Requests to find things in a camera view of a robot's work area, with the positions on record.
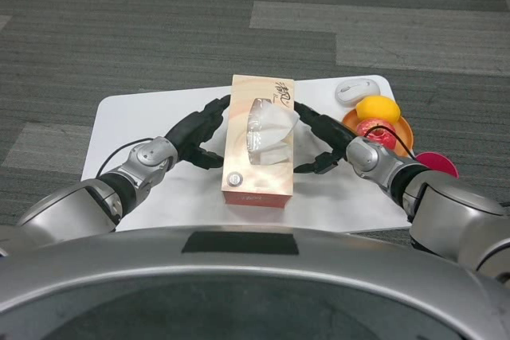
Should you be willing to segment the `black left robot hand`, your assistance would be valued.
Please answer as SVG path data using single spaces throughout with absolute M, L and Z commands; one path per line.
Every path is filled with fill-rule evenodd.
M 203 110 L 190 113 L 165 134 L 165 139 L 177 150 L 176 162 L 189 162 L 205 170 L 223 166 L 221 155 L 205 150 L 201 145 L 209 141 L 222 125 L 222 114 L 229 105 L 230 95 L 214 99 Z

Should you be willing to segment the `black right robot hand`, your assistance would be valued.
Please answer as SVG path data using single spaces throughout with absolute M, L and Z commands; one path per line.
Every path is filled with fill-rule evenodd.
M 295 174 L 326 174 L 338 166 L 339 161 L 346 158 L 348 144 L 357 134 L 343 123 L 329 115 L 320 114 L 308 105 L 294 102 L 294 111 L 300 121 L 308 125 L 315 137 L 324 141 L 331 148 L 331 152 L 317 155 L 313 162 L 305 163 L 294 168 Z

